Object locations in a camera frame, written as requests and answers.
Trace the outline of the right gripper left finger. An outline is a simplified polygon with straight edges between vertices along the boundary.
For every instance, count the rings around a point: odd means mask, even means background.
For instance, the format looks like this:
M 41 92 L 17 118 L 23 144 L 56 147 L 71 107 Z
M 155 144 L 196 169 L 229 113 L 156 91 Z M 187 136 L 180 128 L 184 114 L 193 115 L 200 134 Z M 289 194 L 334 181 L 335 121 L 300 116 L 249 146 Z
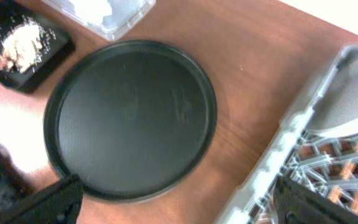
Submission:
M 83 184 L 71 175 L 0 210 L 0 224 L 76 224 L 82 201 Z

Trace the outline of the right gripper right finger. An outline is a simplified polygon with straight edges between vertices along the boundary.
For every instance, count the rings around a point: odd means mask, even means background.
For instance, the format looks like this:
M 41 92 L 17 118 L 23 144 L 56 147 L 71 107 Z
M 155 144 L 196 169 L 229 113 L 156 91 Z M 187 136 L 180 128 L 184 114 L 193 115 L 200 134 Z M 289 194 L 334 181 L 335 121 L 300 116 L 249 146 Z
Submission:
M 277 178 L 273 201 L 279 224 L 358 224 L 358 215 L 288 177 Z

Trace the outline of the grey plate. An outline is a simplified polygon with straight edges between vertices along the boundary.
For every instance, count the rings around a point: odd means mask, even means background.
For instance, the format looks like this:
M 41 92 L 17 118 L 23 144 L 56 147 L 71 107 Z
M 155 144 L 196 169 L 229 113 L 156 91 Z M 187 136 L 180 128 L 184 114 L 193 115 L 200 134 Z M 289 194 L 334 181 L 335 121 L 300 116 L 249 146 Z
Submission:
M 358 134 L 358 49 L 341 59 L 306 130 L 327 138 Z

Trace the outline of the round black serving tray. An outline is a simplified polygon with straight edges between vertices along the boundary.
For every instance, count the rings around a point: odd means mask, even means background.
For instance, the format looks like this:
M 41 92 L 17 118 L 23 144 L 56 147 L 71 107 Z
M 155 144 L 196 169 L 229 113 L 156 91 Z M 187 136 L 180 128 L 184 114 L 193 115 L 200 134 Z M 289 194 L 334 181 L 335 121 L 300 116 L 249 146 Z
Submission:
M 48 159 L 62 177 L 115 202 L 157 197 L 206 155 L 218 106 L 205 70 L 163 42 L 128 40 L 81 59 L 44 113 Z

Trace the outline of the white napkin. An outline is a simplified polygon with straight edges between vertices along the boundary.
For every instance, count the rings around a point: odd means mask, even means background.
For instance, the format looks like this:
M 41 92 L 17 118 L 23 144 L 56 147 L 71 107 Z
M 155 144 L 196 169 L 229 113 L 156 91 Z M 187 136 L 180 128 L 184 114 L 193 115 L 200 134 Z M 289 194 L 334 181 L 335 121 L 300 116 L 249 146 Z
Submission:
M 143 0 L 69 0 L 75 15 L 93 25 L 112 29 L 123 25 L 141 6 Z

